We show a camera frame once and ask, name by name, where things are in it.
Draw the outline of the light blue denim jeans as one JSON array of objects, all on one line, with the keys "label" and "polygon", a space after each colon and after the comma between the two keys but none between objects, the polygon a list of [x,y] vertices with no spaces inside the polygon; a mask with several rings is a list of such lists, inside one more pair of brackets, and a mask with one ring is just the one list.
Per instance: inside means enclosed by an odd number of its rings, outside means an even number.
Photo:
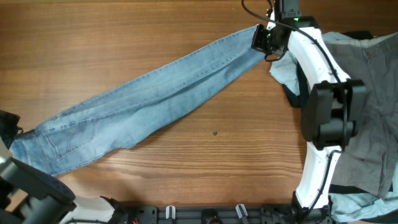
[{"label": "light blue denim jeans", "polygon": [[62,111],[16,137],[13,157],[58,176],[134,147],[258,64],[264,56],[251,48],[255,30],[237,31]]}]

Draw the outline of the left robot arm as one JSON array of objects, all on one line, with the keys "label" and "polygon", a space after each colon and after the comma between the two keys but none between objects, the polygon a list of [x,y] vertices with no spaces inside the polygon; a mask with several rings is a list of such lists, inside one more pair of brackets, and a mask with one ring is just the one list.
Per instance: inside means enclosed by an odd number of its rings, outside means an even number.
[{"label": "left robot arm", "polygon": [[61,181],[11,156],[20,116],[1,111],[1,223],[129,223],[113,198],[77,197]]}]

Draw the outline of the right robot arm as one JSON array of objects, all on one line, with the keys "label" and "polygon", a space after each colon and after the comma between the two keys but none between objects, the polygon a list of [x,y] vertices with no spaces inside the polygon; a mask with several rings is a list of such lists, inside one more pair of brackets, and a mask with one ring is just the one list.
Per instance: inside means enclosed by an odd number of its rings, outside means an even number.
[{"label": "right robot arm", "polygon": [[308,222],[326,215],[328,191],[336,163],[361,119],[366,87],[336,63],[312,16],[303,16],[298,1],[269,1],[260,19],[252,49],[280,60],[290,53],[301,74],[299,97],[301,132],[307,142],[302,179],[294,193],[297,218]]}]

